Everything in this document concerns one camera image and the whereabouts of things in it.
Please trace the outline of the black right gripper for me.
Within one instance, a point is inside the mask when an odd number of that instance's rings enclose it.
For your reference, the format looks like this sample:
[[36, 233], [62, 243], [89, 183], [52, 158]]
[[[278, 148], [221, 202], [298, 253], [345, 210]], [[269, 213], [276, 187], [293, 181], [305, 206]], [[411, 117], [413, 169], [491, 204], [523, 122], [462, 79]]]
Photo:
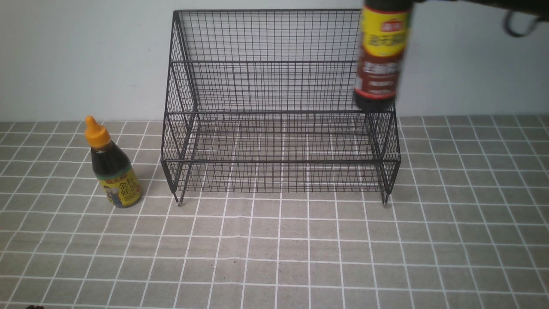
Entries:
[[465, 0], [465, 2], [523, 12], [537, 16], [543, 21], [549, 20], [548, 0]]

